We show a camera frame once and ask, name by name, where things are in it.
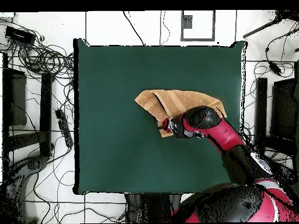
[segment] white tile floor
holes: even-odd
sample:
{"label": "white tile floor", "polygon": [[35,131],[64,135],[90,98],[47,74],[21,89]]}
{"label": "white tile floor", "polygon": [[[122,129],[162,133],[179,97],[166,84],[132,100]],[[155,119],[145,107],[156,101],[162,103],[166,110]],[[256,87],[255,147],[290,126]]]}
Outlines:
{"label": "white tile floor", "polygon": [[[219,45],[230,46],[234,41],[244,40],[242,36],[274,19],[273,10],[217,10],[215,23],[215,41],[214,42],[181,42],[180,41],[180,10],[172,10],[164,12],[146,11],[146,12],[126,12],[128,18],[132,21],[137,33],[142,38],[143,42],[149,46],[206,46]],[[194,13],[193,18],[197,18],[197,13]],[[67,55],[73,52],[72,41],[74,38],[86,39],[90,45],[131,45],[140,46],[141,42],[129,25],[122,12],[35,12],[35,13],[16,13],[13,21],[17,24],[38,31],[45,37],[43,44],[57,45],[62,47]],[[265,60],[265,48],[267,44],[275,37],[287,33],[292,21],[283,21],[280,24],[269,27],[258,34],[254,34],[246,39],[248,42],[248,49],[246,52],[246,94],[250,92],[250,86],[255,80],[254,67],[260,60]],[[0,43],[6,43],[4,38],[4,27],[0,25]],[[269,59],[280,61],[283,49],[284,38],[275,41],[270,46]],[[287,38],[283,61],[296,61],[299,59],[299,52],[294,50],[299,47],[297,34],[291,35]],[[58,47],[52,47],[59,52],[64,52]],[[19,65],[17,58],[13,59],[13,63]],[[268,69],[267,63],[260,62],[259,65],[264,65],[256,70],[256,73],[261,73]],[[291,71],[286,70],[285,75],[291,74]],[[264,75],[268,78],[268,94],[271,95],[271,88],[274,81],[279,81],[281,78],[268,72]],[[67,84],[66,79],[59,80],[63,85]],[[34,93],[40,92],[40,83],[34,79],[27,80],[27,99],[36,98],[37,102],[40,98]],[[63,93],[63,86],[57,81],[53,84],[53,95],[58,99],[53,98],[53,109],[60,106],[60,102],[64,102],[65,96]],[[254,102],[252,96],[245,99],[245,106]],[[39,105],[34,100],[28,100],[26,110],[36,126],[39,129]],[[252,127],[254,125],[255,104],[250,105],[245,110],[245,121]],[[69,115],[69,122],[71,120],[71,112],[67,111]],[[270,114],[267,116],[267,129],[270,125]],[[52,140],[55,142],[61,136],[53,111],[53,133]],[[73,130],[74,125],[70,124],[70,130]],[[24,130],[32,130],[30,122],[24,127],[14,127],[14,134],[23,133]],[[10,158],[14,161],[21,160],[28,155],[29,152],[36,149],[38,146],[33,145],[24,149],[19,149],[10,154]],[[64,139],[58,139],[56,143],[55,157],[65,153],[67,150]],[[69,185],[60,184],[53,173],[59,164],[60,160],[50,164],[45,168],[39,177],[38,187],[36,189],[39,196],[50,202],[50,213],[46,216],[43,223],[57,223],[54,217],[54,211],[57,211],[57,201],[59,202],[58,221],[61,223],[100,223],[106,218],[97,215],[95,212],[109,217],[118,217],[124,211],[125,199],[123,194],[110,193],[90,193],[86,196],[74,195],[72,192],[72,185],[74,183],[74,151],[69,153],[55,169],[55,175],[61,182]],[[27,199],[27,213],[31,217],[38,216],[39,222],[42,220],[48,211],[48,205],[41,202],[32,192],[33,184],[36,181],[36,176],[30,179],[26,193]],[[114,202],[117,204],[104,204],[104,202]],[[66,215],[75,212],[81,212],[73,215]]]}

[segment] green table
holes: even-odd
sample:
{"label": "green table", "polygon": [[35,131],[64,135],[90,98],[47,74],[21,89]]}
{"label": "green table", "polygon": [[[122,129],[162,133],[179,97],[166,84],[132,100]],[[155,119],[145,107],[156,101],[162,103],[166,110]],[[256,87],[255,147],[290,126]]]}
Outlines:
{"label": "green table", "polygon": [[244,46],[87,47],[78,40],[78,193],[190,193],[229,182],[208,140],[162,139],[134,99],[147,89],[202,92],[222,101],[239,130]]}

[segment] folded cloth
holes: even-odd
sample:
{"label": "folded cloth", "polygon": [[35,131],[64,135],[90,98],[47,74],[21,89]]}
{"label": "folded cloth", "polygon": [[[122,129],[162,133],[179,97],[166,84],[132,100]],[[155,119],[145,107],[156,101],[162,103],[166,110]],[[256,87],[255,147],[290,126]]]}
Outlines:
{"label": "folded cloth", "polygon": [[[158,126],[162,125],[164,119],[173,118],[198,106],[212,107],[221,118],[227,117],[220,100],[194,91],[145,90],[136,97],[135,101],[156,118]],[[160,133],[163,138],[173,135],[162,129]]]}

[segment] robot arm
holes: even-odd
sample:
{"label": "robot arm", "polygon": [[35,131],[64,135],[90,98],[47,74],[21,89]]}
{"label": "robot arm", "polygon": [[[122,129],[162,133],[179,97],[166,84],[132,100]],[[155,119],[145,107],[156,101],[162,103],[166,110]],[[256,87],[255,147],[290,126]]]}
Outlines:
{"label": "robot arm", "polygon": [[258,179],[275,179],[280,184],[297,182],[297,175],[292,170],[251,150],[236,130],[211,107],[195,107],[167,118],[162,129],[174,133],[179,139],[208,138],[220,152],[232,183],[244,185]]}
{"label": "robot arm", "polygon": [[276,208],[271,215],[270,208],[265,205],[272,205],[272,202],[279,205],[280,202],[268,196],[265,192],[267,188],[260,181],[270,181],[277,187],[276,192],[281,193],[281,188],[295,184],[298,176],[265,155],[255,153],[214,109],[195,107],[166,119],[162,129],[174,133],[179,139],[208,138],[221,153],[223,166],[231,182],[236,185],[214,193],[200,194],[192,203],[180,207],[171,217],[171,222],[185,222],[195,215],[197,221],[191,222],[271,222],[279,218],[276,206],[273,205]]}

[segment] wire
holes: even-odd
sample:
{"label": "wire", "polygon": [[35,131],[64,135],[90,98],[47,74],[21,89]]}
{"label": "wire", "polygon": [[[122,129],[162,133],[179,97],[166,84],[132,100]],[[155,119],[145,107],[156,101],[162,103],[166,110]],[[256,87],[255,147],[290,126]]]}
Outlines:
{"label": "wire", "polygon": [[63,220],[66,216],[69,216],[69,215],[76,215],[76,214],[79,214],[79,213],[81,213],[81,212],[83,212],[83,211],[87,211],[87,210],[92,211],[92,212],[94,212],[95,214],[97,214],[97,215],[99,215],[99,216],[102,216],[102,217],[106,218],[106,220],[109,220],[109,221],[111,221],[111,222],[114,222],[114,223],[121,223],[121,222],[118,222],[117,219],[116,219],[115,217],[108,217],[108,216],[102,215],[101,213],[96,212],[96,211],[95,211],[94,209],[92,209],[92,208],[86,208],[86,209],[83,209],[83,210],[78,211],[78,212],[75,212],[75,213],[67,213],[67,214],[65,214],[65,215],[61,218],[61,220],[59,221],[58,224],[61,224],[62,220]]}
{"label": "wire", "polygon": [[39,180],[39,173],[37,173],[37,178],[36,178],[35,184],[34,184],[34,186],[33,186],[33,192],[34,192],[34,194],[35,194],[35,196],[36,196],[37,198],[39,198],[40,200],[44,201],[44,202],[47,203],[47,205],[49,206],[49,209],[48,209],[47,213],[45,214],[44,218],[43,218],[43,219],[41,220],[41,222],[40,222],[40,224],[43,224],[43,221],[45,220],[46,216],[47,216],[48,213],[50,212],[51,205],[50,205],[49,202],[47,202],[46,200],[44,200],[43,198],[41,198],[40,196],[37,195],[35,189],[36,189],[36,184],[37,184],[37,181],[38,181],[38,180]]}
{"label": "wire", "polygon": [[291,75],[293,74],[293,72],[294,72],[294,67],[293,67],[293,65],[292,65],[291,63],[282,63],[280,66],[283,67],[284,71],[285,71],[285,66],[284,66],[284,64],[290,64],[291,67],[293,68],[293,71],[292,71],[291,75],[289,75],[289,76],[283,76],[283,75],[281,75],[281,72],[278,73],[277,70],[279,70],[279,66],[278,66],[277,64],[275,64],[274,62],[270,61],[269,58],[268,58],[269,46],[270,46],[271,43],[274,42],[275,40],[277,40],[277,39],[281,39],[282,37],[286,36],[286,39],[285,39],[284,44],[283,44],[283,52],[282,52],[282,55],[281,55],[281,58],[280,58],[280,61],[282,61],[283,53],[284,53],[284,45],[285,45],[285,43],[286,43],[287,37],[290,36],[291,34],[297,32],[297,31],[299,31],[299,29],[294,29],[293,31],[291,31],[292,28],[295,26],[295,24],[291,27],[291,29],[290,29],[290,31],[289,31],[288,33],[286,33],[286,34],[284,34],[284,35],[282,35],[282,36],[279,36],[279,37],[277,37],[277,38],[274,38],[272,41],[270,41],[270,43],[267,45],[267,47],[266,47],[266,49],[265,49],[267,62],[269,63],[270,66],[277,67],[277,69],[274,68],[274,69],[275,69],[275,70],[274,70],[274,73],[275,73],[276,75],[282,77],[282,78],[288,78],[289,76],[291,76]]}
{"label": "wire", "polygon": [[124,17],[128,20],[129,24],[131,25],[131,27],[133,28],[135,34],[138,36],[138,38],[140,39],[140,41],[142,42],[142,45],[145,46],[145,44],[143,43],[141,37],[139,36],[139,34],[136,32],[134,26],[132,25],[131,21],[129,20],[129,18],[127,17],[126,13],[124,13],[123,11],[123,14],[124,14]]}
{"label": "wire", "polygon": [[[166,14],[166,11],[164,11],[164,16],[163,16],[163,25],[164,25],[164,27],[166,27],[166,25],[165,25],[165,23],[164,23],[165,14]],[[168,27],[166,27],[166,29],[168,30],[168,37],[167,37],[167,40],[166,40],[166,41],[164,41],[164,42],[162,43],[162,45],[163,45],[165,42],[167,42],[167,41],[168,41],[168,39],[169,39],[169,36],[171,35],[171,32],[169,31]]]}
{"label": "wire", "polygon": [[[297,25],[298,25],[298,23],[297,23],[297,22],[295,22],[295,23],[292,25],[292,27],[291,27],[290,31],[288,31],[288,32],[291,32],[291,30],[293,29],[293,27],[294,27],[295,25],[297,26]],[[283,52],[281,53],[281,58],[280,58],[280,60],[281,60],[281,61],[283,60],[283,55],[284,55],[284,46],[286,45],[287,37],[286,37],[286,39],[284,40],[284,43],[283,43]]]}

